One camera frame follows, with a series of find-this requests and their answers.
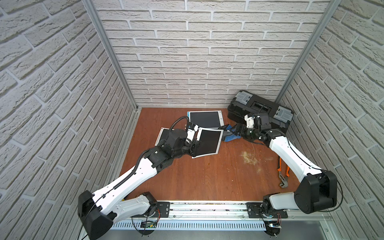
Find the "blue-edged drawing tablet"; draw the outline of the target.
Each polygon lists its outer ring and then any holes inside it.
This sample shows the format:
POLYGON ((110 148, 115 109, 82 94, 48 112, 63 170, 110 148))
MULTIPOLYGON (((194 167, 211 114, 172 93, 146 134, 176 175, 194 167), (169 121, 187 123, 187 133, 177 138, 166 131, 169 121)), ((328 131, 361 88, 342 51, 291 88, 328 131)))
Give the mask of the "blue-edged drawing tablet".
POLYGON ((209 129, 218 129, 221 126, 224 126, 224 119, 222 111, 189 111, 187 116, 190 118, 190 121, 201 127, 209 129))

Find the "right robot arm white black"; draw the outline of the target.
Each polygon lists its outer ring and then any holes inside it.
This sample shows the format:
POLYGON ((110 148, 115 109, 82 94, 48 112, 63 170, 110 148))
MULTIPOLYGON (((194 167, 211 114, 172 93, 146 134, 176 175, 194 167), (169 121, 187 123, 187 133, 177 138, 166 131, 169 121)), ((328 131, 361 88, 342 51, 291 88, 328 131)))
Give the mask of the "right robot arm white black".
POLYGON ((306 158, 283 131, 262 125, 261 118, 245 115, 245 123, 235 126, 234 135, 253 144, 263 142, 286 163, 300 182, 294 192, 264 196, 262 213, 271 216, 278 210, 288 209, 300 210, 305 214, 337 210, 342 204, 342 201, 337 200, 337 176, 306 158))

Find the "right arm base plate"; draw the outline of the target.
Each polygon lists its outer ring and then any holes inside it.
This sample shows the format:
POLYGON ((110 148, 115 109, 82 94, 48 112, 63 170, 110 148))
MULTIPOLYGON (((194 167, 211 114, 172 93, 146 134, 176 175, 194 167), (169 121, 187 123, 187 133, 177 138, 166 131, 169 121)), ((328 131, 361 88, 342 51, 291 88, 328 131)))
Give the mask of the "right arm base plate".
POLYGON ((248 215, 250 219, 287 219, 288 214, 285 210, 275 210, 266 201, 263 202, 247 202, 248 215))

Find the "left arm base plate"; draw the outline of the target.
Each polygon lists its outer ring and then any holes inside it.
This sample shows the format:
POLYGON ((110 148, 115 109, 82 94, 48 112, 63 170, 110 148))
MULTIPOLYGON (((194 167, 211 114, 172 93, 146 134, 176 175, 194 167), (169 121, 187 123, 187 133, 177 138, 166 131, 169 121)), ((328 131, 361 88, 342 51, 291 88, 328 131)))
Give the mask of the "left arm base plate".
POLYGON ((168 218, 170 213, 170 202, 157 202, 151 204, 145 216, 148 218, 168 218))

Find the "blue microfiber cleaning mitt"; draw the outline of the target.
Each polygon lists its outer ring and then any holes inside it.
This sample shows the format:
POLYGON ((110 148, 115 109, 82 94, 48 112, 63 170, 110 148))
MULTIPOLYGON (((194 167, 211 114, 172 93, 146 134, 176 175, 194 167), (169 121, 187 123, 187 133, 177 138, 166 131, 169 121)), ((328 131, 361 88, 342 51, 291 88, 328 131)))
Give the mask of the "blue microfiber cleaning mitt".
POLYGON ((231 126, 230 124, 227 124, 227 125, 221 126, 220 129, 223 130, 223 135, 222 135, 223 142, 230 142, 230 141, 241 138, 241 136, 235 135, 236 125, 231 126))

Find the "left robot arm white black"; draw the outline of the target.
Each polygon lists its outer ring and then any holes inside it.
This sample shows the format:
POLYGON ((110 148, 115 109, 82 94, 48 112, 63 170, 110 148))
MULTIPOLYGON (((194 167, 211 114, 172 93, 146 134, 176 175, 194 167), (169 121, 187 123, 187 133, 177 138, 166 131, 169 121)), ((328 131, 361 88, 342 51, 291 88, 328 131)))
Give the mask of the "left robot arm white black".
POLYGON ((174 159, 193 155, 192 146, 198 127, 170 129, 158 145, 145 150, 136 164, 119 178, 95 191, 84 191, 78 198, 78 216, 90 240, 103 236, 118 221, 136 215, 149 216, 155 210, 156 199, 149 192, 128 200, 123 199, 142 183, 172 165, 174 159))

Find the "white drawing tablet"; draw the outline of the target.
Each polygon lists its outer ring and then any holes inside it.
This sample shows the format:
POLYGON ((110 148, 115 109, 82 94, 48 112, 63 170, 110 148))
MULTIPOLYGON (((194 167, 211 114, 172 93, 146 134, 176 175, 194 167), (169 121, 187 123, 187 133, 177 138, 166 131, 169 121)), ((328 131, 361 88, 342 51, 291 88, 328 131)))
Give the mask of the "white drawing tablet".
POLYGON ((192 148, 192 158, 217 155, 223 137, 223 130, 199 128, 196 146, 192 148))
POLYGON ((168 132, 169 132, 168 128, 161 128, 158 134, 157 140, 155 142, 155 146, 157 146, 161 140, 164 140, 167 137, 168 132))

